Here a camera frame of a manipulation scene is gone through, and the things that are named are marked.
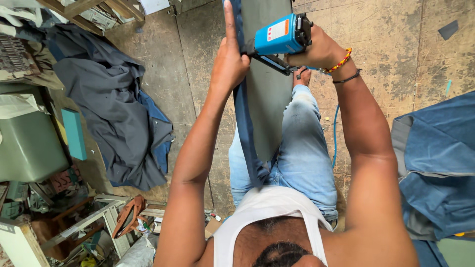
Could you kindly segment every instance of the foot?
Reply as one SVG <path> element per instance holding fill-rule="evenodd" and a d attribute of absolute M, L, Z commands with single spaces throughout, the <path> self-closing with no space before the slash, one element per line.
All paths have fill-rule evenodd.
<path fill-rule="evenodd" d="M 308 70 L 302 72 L 302 70 L 304 70 L 304 69 L 305 69 L 305 67 L 302 67 L 302 68 L 298 69 L 297 71 L 294 71 L 294 87 L 296 85 L 308 86 L 308 84 L 310 83 L 310 77 L 312 77 L 312 70 L 308 69 Z"/>

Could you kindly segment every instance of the warning label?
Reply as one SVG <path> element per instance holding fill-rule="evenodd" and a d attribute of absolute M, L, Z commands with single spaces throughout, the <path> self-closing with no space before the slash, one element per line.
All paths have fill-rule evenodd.
<path fill-rule="evenodd" d="M 289 20 L 286 19 L 267 29 L 267 41 L 272 41 L 289 33 Z"/>

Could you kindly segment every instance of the brown bag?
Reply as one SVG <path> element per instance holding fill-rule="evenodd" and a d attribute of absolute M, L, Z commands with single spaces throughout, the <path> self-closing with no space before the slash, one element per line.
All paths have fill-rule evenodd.
<path fill-rule="evenodd" d="M 139 216 L 144 209 L 145 199 L 142 195 L 134 197 L 132 201 L 127 203 L 117 216 L 117 226 L 114 229 L 112 238 L 119 238 L 132 230 L 140 232 L 137 230 L 137 227 L 139 226 L 137 218 L 146 221 L 144 217 Z"/>

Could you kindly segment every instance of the teal foam block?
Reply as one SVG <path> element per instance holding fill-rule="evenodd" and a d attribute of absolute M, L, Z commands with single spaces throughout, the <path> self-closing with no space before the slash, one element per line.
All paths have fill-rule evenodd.
<path fill-rule="evenodd" d="M 69 108 L 63 108 L 61 113 L 63 114 L 63 123 L 66 129 L 69 154 L 80 160 L 87 159 L 79 113 Z"/>

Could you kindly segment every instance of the black bracelet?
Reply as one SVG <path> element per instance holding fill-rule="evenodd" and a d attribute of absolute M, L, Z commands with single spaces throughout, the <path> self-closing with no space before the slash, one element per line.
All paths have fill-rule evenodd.
<path fill-rule="evenodd" d="M 341 83 L 348 82 L 349 80 L 358 77 L 358 76 L 360 75 L 360 70 L 363 70 L 363 69 L 362 69 L 362 68 L 357 69 L 357 70 L 356 70 L 356 74 L 353 75 L 353 76 L 351 76 L 351 77 L 349 77 L 348 79 L 344 79 L 343 81 L 337 81 L 337 82 L 333 81 L 333 83 L 334 83 L 334 84 L 341 84 Z"/>

